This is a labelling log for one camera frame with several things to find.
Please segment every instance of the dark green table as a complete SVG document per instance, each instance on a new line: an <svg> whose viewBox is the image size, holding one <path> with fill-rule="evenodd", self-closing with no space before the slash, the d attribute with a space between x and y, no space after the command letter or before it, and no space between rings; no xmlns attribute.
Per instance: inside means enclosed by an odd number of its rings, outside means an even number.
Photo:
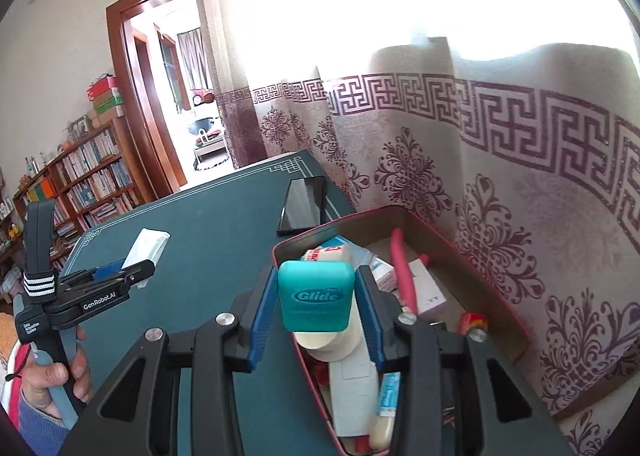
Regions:
<svg viewBox="0 0 640 456"><path fill-rule="evenodd" d="M280 240L276 228L289 180L323 174L308 151L292 153L144 205L85 233L63 274L124 259L143 227L171 234L146 289L132 289L126 303L83 324L95 387L147 328L171 333L197 327L252 288ZM329 182L327 218L351 212ZM178 452L185 456L190 454L189 373L181 379L178 421ZM236 375L235 382L247 456L335 455L279 306L264 358L252 375Z"/></svg>

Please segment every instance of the wooden door frame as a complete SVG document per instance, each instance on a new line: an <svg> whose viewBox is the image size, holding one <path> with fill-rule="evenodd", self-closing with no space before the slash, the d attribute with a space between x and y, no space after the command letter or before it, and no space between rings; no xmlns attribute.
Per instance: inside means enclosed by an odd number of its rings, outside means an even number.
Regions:
<svg viewBox="0 0 640 456"><path fill-rule="evenodd" d="M143 87L144 80L130 19L142 14L146 8L167 1L171 0L118 0L106 9L113 68L127 109L127 121L142 164L158 197L180 191L180 183L171 163L170 157L173 155L167 153L173 143L163 143L159 129L162 124L156 122L146 90L136 88Z"/></svg>
<svg viewBox="0 0 640 456"><path fill-rule="evenodd" d="M171 138L171 133L166 125L166 121L164 120L162 105L160 104L158 92L156 91L156 82L154 80L153 72L151 71L151 51L149 50L148 36L144 32L140 32L138 29L133 29L133 39L136 44L138 62L140 64L140 72L142 73L146 97L149 99L151 111L154 114L156 125L158 125L158 132L160 133L162 144L165 146L167 156L169 157L171 166L174 169L178 183L180 185L185 185L187 183L187 178L184 176L184 171L180 165L180 159L175 151L175 147L167 147L168 145L173 146L174 141ZM141 58L141 48L144 48L144 58Z"/></svg>

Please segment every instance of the bottle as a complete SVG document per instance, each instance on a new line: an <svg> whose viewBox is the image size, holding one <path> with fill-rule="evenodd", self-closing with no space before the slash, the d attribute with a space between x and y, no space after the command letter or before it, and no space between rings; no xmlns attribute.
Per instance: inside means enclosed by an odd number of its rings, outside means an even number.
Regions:
<svg viewBox="0 0 640 456"><path fill-rule="evenodd" d="M33 178L33 175L35 175L35 172L33 171L33 165L31 165L31 162L29 161L28 157L24 157L24 162L27 163L27 175L29 175L29 178Z"/></svg>
<svg viewBox="0 0 640 456"><path fill-rule="evenodd" d="M378 412L369 431L369 446L374 450L385 450L391 445L399 389L400 373L385 373L378 397Z"/></svg>

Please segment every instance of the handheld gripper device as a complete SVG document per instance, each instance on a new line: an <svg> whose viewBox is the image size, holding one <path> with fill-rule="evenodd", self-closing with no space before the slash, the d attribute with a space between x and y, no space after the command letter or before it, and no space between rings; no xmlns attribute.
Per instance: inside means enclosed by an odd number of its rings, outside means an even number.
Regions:
<svg viewBox="0 0 640 456"><path fill-rule="evenodd" d="M15 329L22 344L31 343L36 362L62 362L69 378L49 390L66 428L71 429L85 404L73 393L69 361L76 356L76 325L129 298L131 285L153 276L153 261L122 268L124 260L60 277L49 264L53 240L53 200L31 202L24 226L25 294L14 300Z"/></svg>
<svg viewBox="0 0 640 456"><path fill-rule="evenodd" d="M59 456L176 456L180 369L188 367L191 454L242 456L233 373L251 373L262 358L277 279L276 269L264 268L253 291L195 330L147 330L100 387ZM378 290L369 267L356 271L354 291L370 359L381 372L402 374L390 456L441 454L447 372L455 454L571 456L543 404L486 332L462 337L403 313L393 295Z"/></svg>

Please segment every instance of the teal floss case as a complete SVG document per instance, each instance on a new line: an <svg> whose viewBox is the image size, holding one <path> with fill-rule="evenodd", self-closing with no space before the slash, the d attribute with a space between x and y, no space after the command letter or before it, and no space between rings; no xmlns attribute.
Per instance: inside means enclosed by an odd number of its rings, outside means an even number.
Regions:
<svg viewBox="0 0 640 456"><path fill-rule="evenodd" d="M346 261L285 261L278 295L289 331L342 331L349 324L354 272Z"/></svg>

